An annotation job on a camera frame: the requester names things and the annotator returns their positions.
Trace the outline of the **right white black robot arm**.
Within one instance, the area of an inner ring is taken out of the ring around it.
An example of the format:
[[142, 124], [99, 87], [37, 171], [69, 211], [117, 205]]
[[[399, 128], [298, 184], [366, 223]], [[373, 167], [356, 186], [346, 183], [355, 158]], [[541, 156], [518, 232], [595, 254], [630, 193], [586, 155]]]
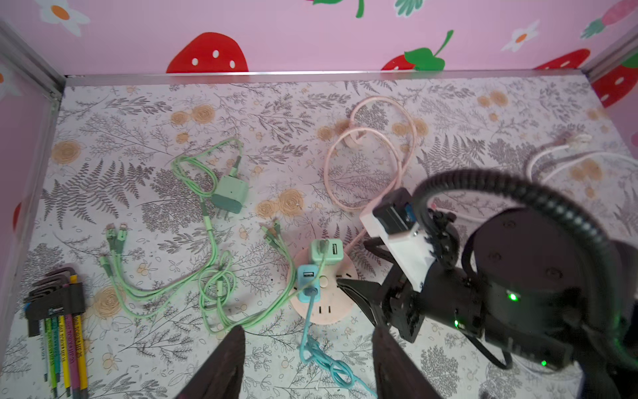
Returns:
[[552, 371], [577, 363], [582, 398], [637, 395], [637, 250], [579, 204], [500, 171], [446, 171], [385, 195], [362, 215], [365, 248], [391, 263], [382, 283], [337, 279], [375, 326], [380, 397], [435, 397], [398, 345], [425, 319], [480, 351]]

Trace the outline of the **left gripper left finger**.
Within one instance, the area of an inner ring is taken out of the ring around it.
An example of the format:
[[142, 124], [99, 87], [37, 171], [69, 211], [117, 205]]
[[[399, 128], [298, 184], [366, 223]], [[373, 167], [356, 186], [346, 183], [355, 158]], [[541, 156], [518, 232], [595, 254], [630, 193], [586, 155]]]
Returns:
[[176, 398], [239, 398], [244, 378], [245, 354], [245, 331], [241, 326], [235, 326]]

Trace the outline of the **light green usb charger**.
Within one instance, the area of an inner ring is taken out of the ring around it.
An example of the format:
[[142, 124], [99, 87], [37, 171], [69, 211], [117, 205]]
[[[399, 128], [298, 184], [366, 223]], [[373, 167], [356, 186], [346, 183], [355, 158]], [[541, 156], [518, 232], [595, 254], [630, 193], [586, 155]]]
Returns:
[[316, 265], [339, 264], [344, 257], [344, 246], [340, 239], [315, 239], [309, 249], [309, 260]]

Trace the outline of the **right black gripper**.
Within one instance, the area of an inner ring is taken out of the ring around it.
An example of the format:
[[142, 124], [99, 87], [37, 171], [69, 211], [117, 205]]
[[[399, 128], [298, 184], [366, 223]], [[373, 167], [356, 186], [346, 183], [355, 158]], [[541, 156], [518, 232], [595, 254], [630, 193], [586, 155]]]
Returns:
[[422, 291], [416, 292], [390, 251], [382, 247], [381, 239], [369, 239], [364, 247], [391, 263], [383, 282], [337, 279], [337, 287], [374, 326], [394, 328], [408, 342], [415, 342], [425, 319], [470, 337], [483, 336], [482, 298], [462, 269], [446, 269], [435, 262], [427, 273]]

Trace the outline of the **round pink power socket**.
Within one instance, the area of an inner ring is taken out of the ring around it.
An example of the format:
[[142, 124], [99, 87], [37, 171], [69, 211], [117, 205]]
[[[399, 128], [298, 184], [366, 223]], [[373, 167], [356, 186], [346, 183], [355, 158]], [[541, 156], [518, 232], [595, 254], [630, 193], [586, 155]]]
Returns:
[[[309, 248], [302, 249], [294, 256], [295, 267], [309, 264]], [[342, 262], [326, 266], [320, 276], [319, 300], [313, 305], [310, 317], [312, 324], [336, 324], [350, 315], [357, 306], [355, 302], [337, 287], [337, 279], [359, 279], [355, 264], [346, 254]], [[298, 295], [290, 301], [292, 308], [304, 319], [307, 316], [309, 304], [300, 302]]]

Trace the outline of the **hex key set holder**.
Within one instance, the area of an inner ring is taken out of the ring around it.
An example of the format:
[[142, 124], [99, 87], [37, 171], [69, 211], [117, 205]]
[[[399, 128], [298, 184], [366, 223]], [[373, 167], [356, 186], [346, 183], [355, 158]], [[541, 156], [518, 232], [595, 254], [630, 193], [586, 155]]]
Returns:
[[86, 300], [79, 274], [63, 264], [32, 284], [23, 310], [28, 336], [35, 337], [43, 362], [43, 380], [53, 398], [88, 398], [83, 338]]

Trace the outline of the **teal blue usb charger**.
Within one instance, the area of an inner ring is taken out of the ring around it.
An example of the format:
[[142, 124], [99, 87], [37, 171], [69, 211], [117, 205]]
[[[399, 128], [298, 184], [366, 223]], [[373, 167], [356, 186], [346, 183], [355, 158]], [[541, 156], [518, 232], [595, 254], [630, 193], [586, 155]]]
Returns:
[[302, 304], [320, 300], [320, 268], [317, 265], [304, 264], [297, 268], [297, 291], [297, 298]]

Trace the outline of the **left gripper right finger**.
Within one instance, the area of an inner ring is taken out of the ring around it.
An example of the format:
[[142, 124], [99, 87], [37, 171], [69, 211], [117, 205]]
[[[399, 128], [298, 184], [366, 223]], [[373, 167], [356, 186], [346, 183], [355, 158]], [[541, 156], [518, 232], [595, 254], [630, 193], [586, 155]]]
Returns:
[[379, 399], [441, 398], [388, 329], [375, 327], [372, 346], [376, 393]]

